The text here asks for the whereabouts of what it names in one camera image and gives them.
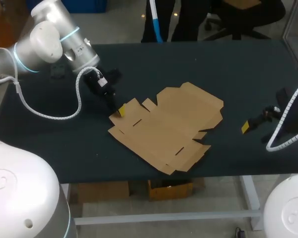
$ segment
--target yellow tag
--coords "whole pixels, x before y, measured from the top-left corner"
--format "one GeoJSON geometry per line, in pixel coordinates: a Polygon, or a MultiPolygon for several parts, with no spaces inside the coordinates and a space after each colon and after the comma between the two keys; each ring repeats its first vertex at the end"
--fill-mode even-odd
{"type": "Polygon", "coordinates": [[[244,126],[242,127],[242,133],[245,134],[245,132],[249,129],[248,121],[245,122],[244,126]]]}
{"type": "Polygon", "coordinates": [[[125,105],[126,105],[126,104],[124,104],[124,105],[118,110],[118,112],[119,112],[119,114],[120,114],[121,117],[124,117],[124,116],[125,116],[125,105]]]}

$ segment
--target office chair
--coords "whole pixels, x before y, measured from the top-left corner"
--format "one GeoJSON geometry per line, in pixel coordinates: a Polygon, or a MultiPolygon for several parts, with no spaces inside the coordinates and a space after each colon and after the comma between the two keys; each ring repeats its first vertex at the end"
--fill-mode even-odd
{"type": "Polygon", "coordinates": [[[224,1],[212,4],[211,13],[219,16],[219,19],[207,18],[205,30],[210,31],[212,24],[218,26],[220,32],[205,38],[205,41],[213,41],[232,35],[233,40],[241,40],[242,35],[255,39],[270,39],[270,37],[254,31],[254,27],[264,26],[282,19],[286,10],[281,0],[262,0],[261,4],[248,9],[238,9],[224,1]]]}

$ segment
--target black table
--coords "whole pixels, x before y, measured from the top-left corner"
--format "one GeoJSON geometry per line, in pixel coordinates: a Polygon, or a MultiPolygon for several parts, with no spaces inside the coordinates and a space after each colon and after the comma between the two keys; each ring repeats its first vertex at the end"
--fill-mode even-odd
{"type": "MultiPolygon", "coordinates": [[[[167,86],[189,81],[224,101],[223,121],[207,134],[209,152],[187,173],[167,176],[116,141],[105,104],[81,84],[83,108],[68,121],[33,115],[9,85],[0,107],[0,140],[44,158],[60,183],[135,179],[298,173],[298,142],[274,153],[261,137],[275,123],[241,134],[246,119],[276,105],[275,93],[298,87],[298,71],[279,41],[225,41],[172,44],[95,46],[105,69],[118,67],[123,79],[116,86],[126,100],[140,102],[167,86]]],[[[28,104],[54,116],[67,116],[77,107],[75,77],[52,79],[49,69],[21,77],[28,104]]]]}

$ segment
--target cardboard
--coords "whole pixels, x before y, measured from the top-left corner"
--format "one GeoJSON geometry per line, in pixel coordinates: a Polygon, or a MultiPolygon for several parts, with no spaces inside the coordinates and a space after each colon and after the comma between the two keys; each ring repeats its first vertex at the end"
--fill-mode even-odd
{"type": "Polygon", "coordinates": [[[261,4],[260,0],[224,0],[224,1],[230,4],[231,6],[241,10],[245,10],[261,4]]]}
{"type": "Polygon", "coordinates": [[[79,183],[77,189],[81,204],[129,197],[127,181],[79,183]]]}
{"type": "Polygon", "coordinates": [[[0,3],[0,47],[8,48],[20,37],[29,18],[25,0],[4,0],[0,3]]]}
{"type": "Polygon", "coordinates": [[[152,181],[148,180],[148,194],[150,201],[163,201],[186,198],[192,195],[193,183],[187,181],[179,185],[153,187],[152,181]]]}
{"type": "Polygon", "coordinates": [[[202,139],[223,118],[222,100],[187,82],[180,88],[167,87],[157,94],[157,105],[150,99],[143,106],[136,99],[126,104],[126,114],[109,118],[109,129],[119,142],[134,151],[156,169],[170,175],[188,171],[210,145],[202,139]]]}

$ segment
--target person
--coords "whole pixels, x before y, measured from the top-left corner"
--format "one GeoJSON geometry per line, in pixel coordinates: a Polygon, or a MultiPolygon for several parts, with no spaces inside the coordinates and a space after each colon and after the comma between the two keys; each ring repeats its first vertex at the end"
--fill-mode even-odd
{"type": "MultiPolygon", "coordinates": [[[[160,35],[163,41],[166,42],[169,36],[169,26],[175,0],[155,0],[155,5],[159,19],[160,35]]],[[[199,26],[207,17],[209,10],[210,0],[181,0],[179,21],[171,41],[197,41],[199,26]]],[[[149,0],[147,0],[145,29],[141,42],[157,42],[149,0]]]]}

